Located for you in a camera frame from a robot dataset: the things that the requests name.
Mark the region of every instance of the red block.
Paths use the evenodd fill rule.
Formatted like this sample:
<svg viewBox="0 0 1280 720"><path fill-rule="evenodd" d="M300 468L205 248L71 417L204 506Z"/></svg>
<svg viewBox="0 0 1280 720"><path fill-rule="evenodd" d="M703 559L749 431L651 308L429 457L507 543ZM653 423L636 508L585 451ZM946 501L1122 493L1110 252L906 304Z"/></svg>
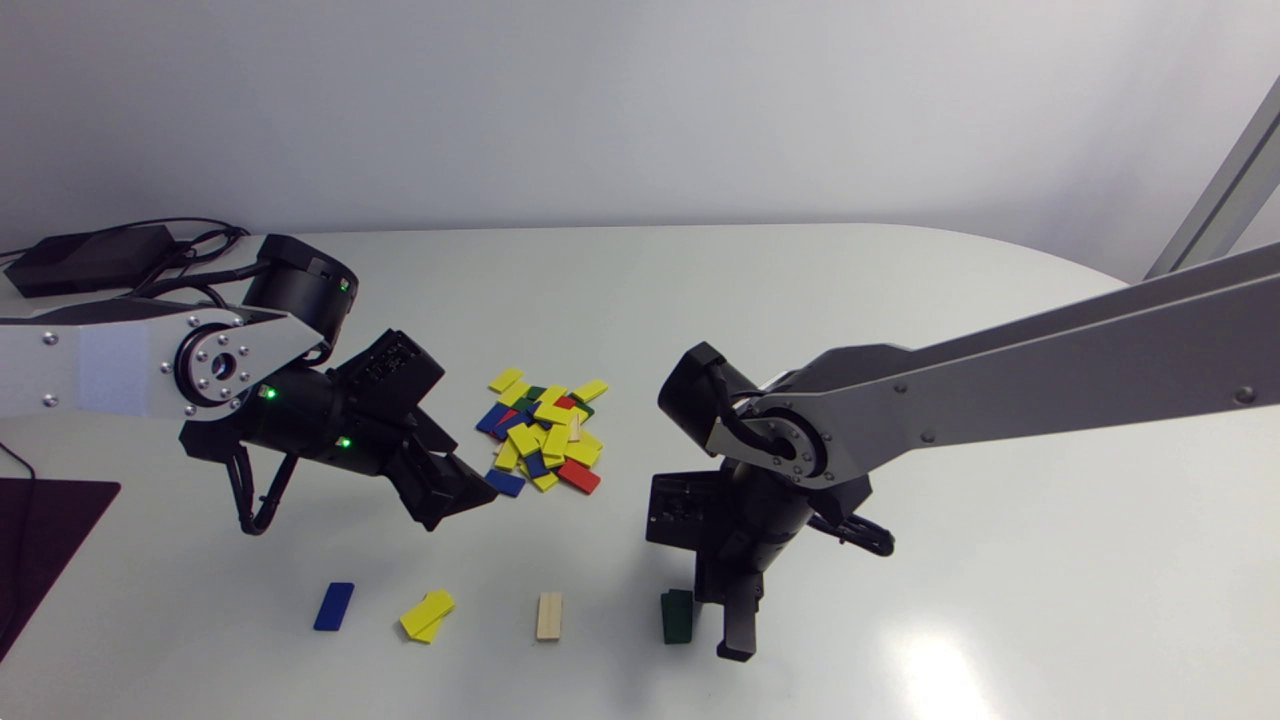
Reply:
<svg viewBox="0 0 1280 720"><path fill-rule="evenodd" d="M559 475L562 480L585 492L586 495L595 492L595 488L600 484L599 475L588 470L581 462L573 460L572 457L564 460L564 464L556 469L556 474Z"/></svg>

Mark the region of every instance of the white table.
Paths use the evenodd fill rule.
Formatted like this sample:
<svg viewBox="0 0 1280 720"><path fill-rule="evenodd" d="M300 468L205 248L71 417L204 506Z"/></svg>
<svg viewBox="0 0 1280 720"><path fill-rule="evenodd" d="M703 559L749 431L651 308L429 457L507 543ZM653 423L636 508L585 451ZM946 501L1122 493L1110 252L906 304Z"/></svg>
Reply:
<svg viewBox="0 0 1280 720"><path fill-rule="evenodd" d="M879 559L805 533L767 574L760 652L718 660L721 611L663 646L692 553L644 542L649 478L709 469L657 409L708 340L763 382L835 346L918 347L1120 287L992 240L906 227L305 236L360 297L335 357L401 328L448 370L424 407L486 466L486 382L602 377L604 483L447 519L385 479L303 462L239 533L219 466L160 420L33 419L0 437L46 477L123 491L0 664L0 717L1271 717L1280 707L1275 409L913 452L859 512ZM247 243L227 259L252 258ZM260 474L274 457L255 450ZM13 474L8 466L4 470ZM356 583L338 633L311 623ZM434 646L401 612L445 588ZM540 591L564 637L534 642Z"/></svg>

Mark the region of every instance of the robotic arm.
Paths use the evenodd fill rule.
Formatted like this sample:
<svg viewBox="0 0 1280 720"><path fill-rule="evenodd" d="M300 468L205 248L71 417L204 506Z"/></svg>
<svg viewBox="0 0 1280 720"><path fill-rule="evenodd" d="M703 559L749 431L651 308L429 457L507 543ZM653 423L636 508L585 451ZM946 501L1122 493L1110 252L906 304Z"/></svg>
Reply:
<svg viewBox="0 0 1280 720"><path fill-rule="evenodd" d="M253 278L239 306L155 300L179 287ZM247 268L160 281L131 296L0 320L0 416L76 410L184 420L187 455L227 466L241 528L266 530L298 459L385 475L413 520L497 492L453 455L417 404L444 369L404 333L324 373L358 290L355 273L271 234ZM262 505L243 443L284 454Z"/></svg>
<svg viewBox="0 0 1280 720"><path fill-rule="evenodd" d="M719 470L654 475L646 538L692 550L724 606L721 657L755 653L764 570L805 525L877 555L868 473L910 450L1280 402L1280 245L957 340L841 347L758 388L707 343L658 406Z"/></svg>

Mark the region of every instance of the white wall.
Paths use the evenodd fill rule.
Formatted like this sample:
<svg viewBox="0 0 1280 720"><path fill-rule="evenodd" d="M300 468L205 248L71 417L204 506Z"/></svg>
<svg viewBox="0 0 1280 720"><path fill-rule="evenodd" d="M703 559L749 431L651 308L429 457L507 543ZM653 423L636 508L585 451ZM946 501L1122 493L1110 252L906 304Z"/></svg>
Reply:
<svg viewBox="0 0 1280 720"><path fill-rule="evenodd" d="M169 213L884 220L1137 279L1277 27L1275 0L5 0L0 245Z"/></svg>

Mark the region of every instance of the green block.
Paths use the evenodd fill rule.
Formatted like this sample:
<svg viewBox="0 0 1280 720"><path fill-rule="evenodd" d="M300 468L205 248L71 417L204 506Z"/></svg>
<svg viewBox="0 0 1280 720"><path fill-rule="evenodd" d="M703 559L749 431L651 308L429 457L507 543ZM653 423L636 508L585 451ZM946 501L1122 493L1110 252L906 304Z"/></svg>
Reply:
<svg viewBox="0 0 1280 720"><path fill-rule="evenodd" d="M662 642L694 642L694 593L675 588L662 593Z"/></svg>

